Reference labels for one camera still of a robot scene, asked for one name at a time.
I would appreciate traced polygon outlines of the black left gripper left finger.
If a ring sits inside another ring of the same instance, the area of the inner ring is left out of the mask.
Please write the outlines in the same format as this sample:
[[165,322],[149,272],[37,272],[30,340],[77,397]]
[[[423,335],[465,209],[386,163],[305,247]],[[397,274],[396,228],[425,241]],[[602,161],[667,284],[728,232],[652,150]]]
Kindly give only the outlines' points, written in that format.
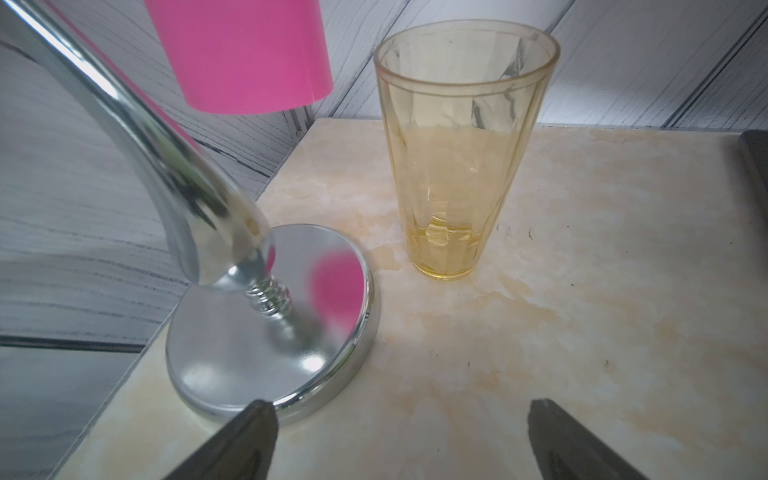
[[266,479],[278,431],[273,404],[255,400],[165,479]]

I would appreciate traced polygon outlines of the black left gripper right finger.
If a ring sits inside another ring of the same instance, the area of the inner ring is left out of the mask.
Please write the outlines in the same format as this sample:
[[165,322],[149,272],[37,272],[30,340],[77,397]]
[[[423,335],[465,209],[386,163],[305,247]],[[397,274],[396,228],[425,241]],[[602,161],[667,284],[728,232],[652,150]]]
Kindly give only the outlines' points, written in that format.
[[647,479],[554,400],[532,400],[527,423],[543,479]]

